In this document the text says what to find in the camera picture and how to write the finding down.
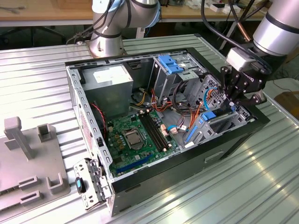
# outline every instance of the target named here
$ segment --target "black tube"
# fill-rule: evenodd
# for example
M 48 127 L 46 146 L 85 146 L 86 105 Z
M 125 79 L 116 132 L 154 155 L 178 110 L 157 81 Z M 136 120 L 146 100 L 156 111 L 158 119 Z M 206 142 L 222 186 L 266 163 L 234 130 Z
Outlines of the black tube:
M 201 16 L 202 16 L 202 21 L 204 22 L 205 26 L 211 30 L 213 33 L 215 33 L 216 35 L 218 35 L 219 37 L 221 37 L 223 40 L 227 41 L 228 43 L 234 45 L 235 47 L 237 47 L 238 49 L 240 49 L 241 51 L 245 52 L 246 54 L 248 54 L 249 56 L 251 56 L 252 58 L 256 59 L 256 61 L 258 61 L 263 67 L 264 67 L 264 71 L 263 73 L 266 75 L 269 75 L 272 73 L 272 68 L 271 66 L 264 61 L 263 59 L 261 59 L 259 56 L 257 56 L 255 53 L 253 53 L 252 51 L 244 48 L 243 46 L 241 46 L 240 44 L 238 44 L 236 41 L 226 37 L 224 34 L 222 34 L 221 32 L 219 32 L 218 30 L 216 30 L 214 27 L 212 27 L 208 21 L 206 20 L 206 16 L 205 16 L 205 0 L 201 1 Z
M 239 18 L 238 18 L 238 16 L 237 16 L 237 13 L 235 13 L 235 9 L 234 9 L 233 1 L 232 1 L 232 0 L 228 0 L 228 4 L 229 4 L 229 6 L 230 6 L 230 10 L 231 10 L 232 13 L 233 13 L 233 16 L 234 16 L 234 18 L 235 18 L 235 21 L 236 21 L 237 23 L 240 22 L 240 21 L 239 21 Z
M 244 19 L 244 17 L 247 15 L 248 11 L 250 10 L 250 8 L 252 7 L 252 5 L 253 5 L 254 2 L 255 2 L 255 0 L 250 0 L 250 2 L 248 3 L 248 5 L 244 9 L 243 14 L 240 17 L 240 21 L 242 21 Z
M 251 16 L 253 16 L 255 13 L 257 13 L 257 12 L 260 11 L 262 8 L 264 8 L 264 7 L 267 5 L 268 2 L 269 2 L 269 1 L 265 1 L 260 7 L 256 8 L 256 9 L 253 10 L 251 13 L 249 13 L 247 16 L 245 16 L 245 17 L 243 18 L 243 20 L 240 19 L 240 21 L 245 21 L 245 20 L 247 20 L 248 18 L 250 18 Z

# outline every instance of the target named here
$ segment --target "black plastic latch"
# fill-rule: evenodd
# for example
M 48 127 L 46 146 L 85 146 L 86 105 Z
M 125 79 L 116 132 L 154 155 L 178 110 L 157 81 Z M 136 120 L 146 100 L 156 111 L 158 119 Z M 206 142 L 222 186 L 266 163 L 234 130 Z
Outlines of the black plastic latch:
M 76 177 L 76 186 L 77 186 L 77 191 L 79 192 L 79 194 L 86 192 L 86 187 L 84 185 L 82 178 Z
M 101 137 L 98 137 L 98 138 L 97 138 L 97 142 L 98 142 L 98 146 L 99 146 L 99 147 L 104 146 L 104 143 L 103 143 L 103 140 L 102 140 Z

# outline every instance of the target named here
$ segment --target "blue cable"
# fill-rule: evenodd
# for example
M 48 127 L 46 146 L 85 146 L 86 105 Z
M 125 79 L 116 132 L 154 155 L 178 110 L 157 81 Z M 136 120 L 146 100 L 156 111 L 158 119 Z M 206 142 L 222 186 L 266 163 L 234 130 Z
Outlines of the blue cable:
M 150 32 L 150 27 L 149 27 L 149 30 L 148 30 L 148 32 L 146 33 L 146 35 L 144 35 L 144 37 L 146 37 L 146 36 L 149 34 L 149 32 Z
M 167 130 L 169 131 L 170 129 L 172 129 L 173 127 L 177 127 L 176 125 L 170 125 Z
M 207 111 L 210 110 L 210 109 L 209 109 L 209 107 L 208 107 L 208 105 L 207 105 L 207 102 L 206 102 L 206 96 L 207 96 L 207 92 L 209 92 L 209 90 L 212 90 L 212 89 L 216 90 L 217 88 L 216 88 L 216 87 L 208 88 L 208 89 L 206 90 L 206 92 L 205 92 L 205 95 L 204 95 L 204 105 L 205 105 Z
M 177 127 L 177 128 L 180 128 L 180 129 L 182 129 L 181 127 L 179 127 L 179 126 L 176 126 L 176 125 L 170 125 L 168 128 L 167 128 L 167 130 L 169 131 L 170 129 L 172 129 L 173 127 Z

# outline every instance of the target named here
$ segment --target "motherboard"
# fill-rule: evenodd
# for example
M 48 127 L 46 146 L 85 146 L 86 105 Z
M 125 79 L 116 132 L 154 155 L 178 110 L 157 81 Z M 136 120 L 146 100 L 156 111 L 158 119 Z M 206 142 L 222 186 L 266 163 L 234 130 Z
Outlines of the motherboard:
M 141 111 L 107 123 L 107 147 L 113 163 L 110 171 L 120 176 L 179 151 L 156 111 Z

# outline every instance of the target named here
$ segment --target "red cable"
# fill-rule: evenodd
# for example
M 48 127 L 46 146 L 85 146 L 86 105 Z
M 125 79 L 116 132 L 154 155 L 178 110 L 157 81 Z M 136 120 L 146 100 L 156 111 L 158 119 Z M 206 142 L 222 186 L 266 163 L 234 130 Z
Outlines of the red cable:
M 97 110 L 100 112 L 101 116 L 102 116 L 102 119 L 103 119 L 103 125 L 104 125 L 104 139 L 105 139 L 105 138 L 106 138 L 106 127 L 105 127 L 105 119 L 104 119 L 104 115 L 103 115 L 102 111 L 101 111 L 95 104 L 91 104 L 91 105 L 94 106 L 95 109 L 97 109 Z

